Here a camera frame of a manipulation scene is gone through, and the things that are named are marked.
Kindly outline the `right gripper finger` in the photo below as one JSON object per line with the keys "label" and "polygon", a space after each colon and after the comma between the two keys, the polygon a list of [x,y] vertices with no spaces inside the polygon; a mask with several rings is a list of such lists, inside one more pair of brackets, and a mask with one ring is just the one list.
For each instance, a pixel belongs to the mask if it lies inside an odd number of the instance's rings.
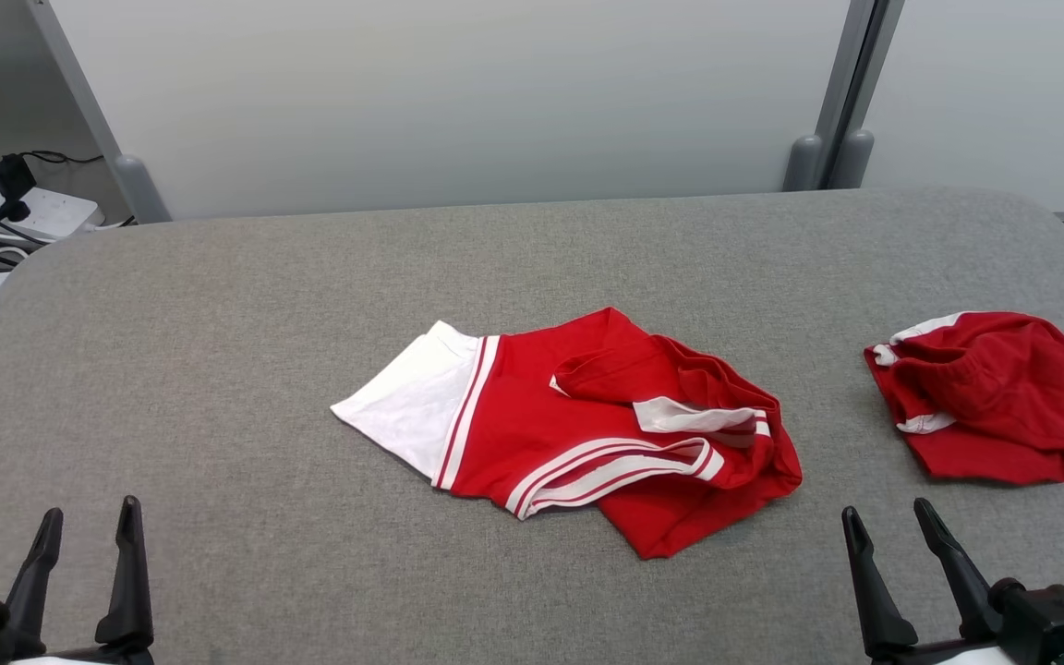
{"label": "right gripper finger", "polygon": [[963,546],[950,533],[932,502],[913,501],[925,543],[938,558],[949,591],[960,614],[959,632],[964,641],[991,641],[1002,627],[1002,618],[990,602],[991,586]]}
{"label": "right gripper finger", "polygon": [[872,661],[893,661],[916,647],[919,635],[904,618],[875,563],[875,547],[857,509],[841,510],[863,651]]}

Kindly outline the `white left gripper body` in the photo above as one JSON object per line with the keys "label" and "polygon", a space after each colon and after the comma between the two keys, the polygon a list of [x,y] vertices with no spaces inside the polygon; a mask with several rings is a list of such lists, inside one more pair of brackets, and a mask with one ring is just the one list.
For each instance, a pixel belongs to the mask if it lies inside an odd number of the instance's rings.
{"label": "white left gripper body", "polygon": [[9,656],[9,664],[155,664],[151,649],[142,644],[100,644],[48,653],[21,645]]}

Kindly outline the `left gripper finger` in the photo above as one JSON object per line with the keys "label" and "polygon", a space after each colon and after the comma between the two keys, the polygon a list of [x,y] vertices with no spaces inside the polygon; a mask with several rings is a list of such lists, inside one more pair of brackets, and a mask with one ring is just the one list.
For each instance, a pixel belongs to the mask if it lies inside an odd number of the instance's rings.
{"label": "left gripper finger", "polygon": [[151,579],[139,498],[126,496],[115,527],[113,591],[104,618],[96,627],[101,647],[150,647],[153,644]]}
{"label": "left gripper finger", "polygon": [[32,659],[46,653],[41,624],[48,580],[59,562],[62,547],[63,523],[64,514],[60,508],[52,508],[43,514],[41,526],[9,592],[6,632],[13,659]]}

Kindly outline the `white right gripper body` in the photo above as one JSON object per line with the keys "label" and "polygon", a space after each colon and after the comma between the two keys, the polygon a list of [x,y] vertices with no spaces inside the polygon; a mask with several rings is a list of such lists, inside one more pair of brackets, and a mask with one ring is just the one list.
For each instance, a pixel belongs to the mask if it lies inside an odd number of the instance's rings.
{"label": "white right gripper body", "polygon": [[868,644],[871,664],[1016,664],[994,641],[937,641],[905,647],[876,641]]}

